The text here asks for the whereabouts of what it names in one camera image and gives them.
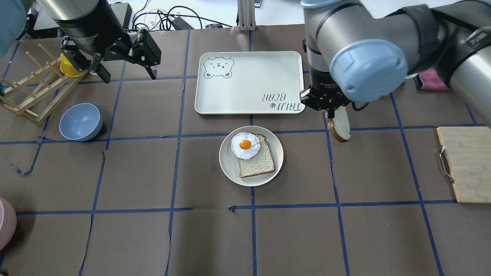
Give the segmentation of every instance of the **round plate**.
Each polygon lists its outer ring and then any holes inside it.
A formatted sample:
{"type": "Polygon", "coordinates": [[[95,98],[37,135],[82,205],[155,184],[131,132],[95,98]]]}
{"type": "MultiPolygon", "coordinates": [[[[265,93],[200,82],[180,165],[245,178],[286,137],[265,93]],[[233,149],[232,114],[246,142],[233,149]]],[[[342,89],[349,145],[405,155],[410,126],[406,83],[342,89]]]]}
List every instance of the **round plate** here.
{"type": "Polygon", "coordinates": [[[245,126],[232,131],[225,140],[223,140],[218,157],[223,173],[225,173],[230,180],[242,186],[255,187],[268,183],[278,174],[283,165],[283,147],[281,146],[278,137],[271,131],[258,126],[245,126]],[[262,134],[266,137],[266,142],[270,146],[271,155],[273,156],[274,172],[244,178],[239,177],[239,160],[232,153],[232,148],[230,146],[232,137],[239,132],[262,134]]]}

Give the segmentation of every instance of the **pink cloth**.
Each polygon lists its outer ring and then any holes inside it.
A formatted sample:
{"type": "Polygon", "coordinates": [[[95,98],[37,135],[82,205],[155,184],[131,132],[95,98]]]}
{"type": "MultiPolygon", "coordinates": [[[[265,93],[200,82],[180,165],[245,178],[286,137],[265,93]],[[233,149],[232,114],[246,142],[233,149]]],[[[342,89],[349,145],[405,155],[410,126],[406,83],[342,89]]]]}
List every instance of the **pink cloth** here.
{"type": "Polygon", "coordinates": [[[430,68],[418,74],[420,82],[416,81],[419,89],[422,90],[449,90],[445,83],[440,80],[436,70],[430,68]]]}

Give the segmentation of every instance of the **brown table surface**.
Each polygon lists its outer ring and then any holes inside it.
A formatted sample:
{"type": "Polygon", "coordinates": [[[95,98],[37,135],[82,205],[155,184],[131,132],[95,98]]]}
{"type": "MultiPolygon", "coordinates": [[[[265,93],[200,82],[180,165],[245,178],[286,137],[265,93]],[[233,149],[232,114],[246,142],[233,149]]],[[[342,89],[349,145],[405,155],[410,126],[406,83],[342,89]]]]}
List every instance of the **brown table surface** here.
{"type": "MultiPolygon", "coordinates": [[[[489,274],[491,207],[456,203],[437,159],[437,126],[482,124],[452,91],[421,91],[407,80],[361,112],[349,108],[347,143],[330,139],[323,114],[308,108],[196,113],[198,62],[207,52],[297,51],[308,85],[303,28],[154,32],[157,80],[139,66],[107,62],[111,83],[87,76],[44,127],[0,109],[0,196],[18,214],[0,273],[489,274]],[[103,130],[90,142],[66,141],[59,120],[82,102],[100,109],[103,130]],[[249,124],[275,132],[286,158],[256,188],[234,184],[218,163],[224,137],[249,124]],[[32,171],[19,176],[3,158],[32,171]]],[[[15,42],[1,59],[3,76],[22,78],[8,68],[11,59],[35,68],[25,51],[47,60],[40,42],[57,53],[60,39],[15,42]]]]}

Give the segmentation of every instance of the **fried egg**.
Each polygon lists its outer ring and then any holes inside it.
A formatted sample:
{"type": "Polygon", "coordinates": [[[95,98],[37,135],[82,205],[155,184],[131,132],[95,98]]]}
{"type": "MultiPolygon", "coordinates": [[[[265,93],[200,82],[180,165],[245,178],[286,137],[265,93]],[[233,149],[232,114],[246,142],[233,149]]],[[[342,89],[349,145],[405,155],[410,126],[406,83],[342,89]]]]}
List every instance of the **fried egg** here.
{"type": "Polygon", "coordinates": [[[240,132],[232,138],[232,152],[237,158],[249,160],[261,148],[259,138],[250,132],[240,132]]]}

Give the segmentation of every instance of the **metal handle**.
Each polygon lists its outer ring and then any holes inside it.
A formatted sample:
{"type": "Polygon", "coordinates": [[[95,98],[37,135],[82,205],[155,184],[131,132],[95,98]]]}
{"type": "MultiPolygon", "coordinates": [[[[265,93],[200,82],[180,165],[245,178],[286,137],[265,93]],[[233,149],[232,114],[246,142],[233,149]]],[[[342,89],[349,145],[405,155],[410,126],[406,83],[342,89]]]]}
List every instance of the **metal handle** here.
{"type": "Polygon", "coordinates": [[[450,173],[447,172],[447,169],[445,167],[445,164],[443,163],[443,154],[445,153],[445,146],[444,145],[441,145],[441,148],[440,148],[440,164],[441,164],[441,168],[443,169],[443,172],[445,172],[445,174],[448,176],[448,178],[450,179],[450,183],[454,183],[455,180],[454,178],[450,175],[450,173]]]}

